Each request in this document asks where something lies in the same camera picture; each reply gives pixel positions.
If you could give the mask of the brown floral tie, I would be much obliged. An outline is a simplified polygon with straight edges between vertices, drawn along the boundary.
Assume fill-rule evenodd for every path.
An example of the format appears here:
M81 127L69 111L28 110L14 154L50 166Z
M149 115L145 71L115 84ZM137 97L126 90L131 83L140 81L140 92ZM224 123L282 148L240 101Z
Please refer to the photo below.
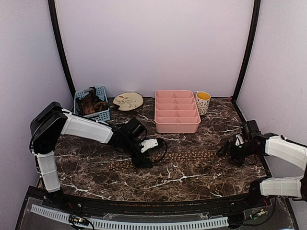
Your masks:
M169 163L173 161L195 161L195 160L212 160L217 158L216 151L192 151L188 153L167 153L166 156L158 163ZM134 165L131 159L127 159L126 161L112 161L108 164L108 169L111 170L119 170L126 168L133 168Z

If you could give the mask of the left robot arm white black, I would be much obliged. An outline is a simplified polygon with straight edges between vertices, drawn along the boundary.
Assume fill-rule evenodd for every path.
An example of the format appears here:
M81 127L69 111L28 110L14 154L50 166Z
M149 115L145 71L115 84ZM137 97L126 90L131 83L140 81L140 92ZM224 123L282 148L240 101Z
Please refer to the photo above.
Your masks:
M86 138L119 148L131 156L137 168L153 166L148 151L158 146L155 138L139 139L146 129L136 118L113 125L72 113L58 102L49 104L31 122L30 130L29 150L36 158L38 172L46 191L50 193L48 199L57 209L63 209L68 204L67 197L59 191L61 185L55 161L55 148L61 135Z

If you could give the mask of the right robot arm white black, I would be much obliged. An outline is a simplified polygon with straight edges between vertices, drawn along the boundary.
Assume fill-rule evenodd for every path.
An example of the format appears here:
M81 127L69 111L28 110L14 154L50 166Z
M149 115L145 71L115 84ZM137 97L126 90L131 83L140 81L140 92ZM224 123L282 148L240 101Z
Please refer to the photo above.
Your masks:
M230 163L242 166L251 155L273 156L304 171L298 177L260 178L250 183L245 204L255 208L264 196L288 196L307 200L307 147L275 133L262 134L255 120L241 124L241 133L226 141L217 151L219 157L230 157Z

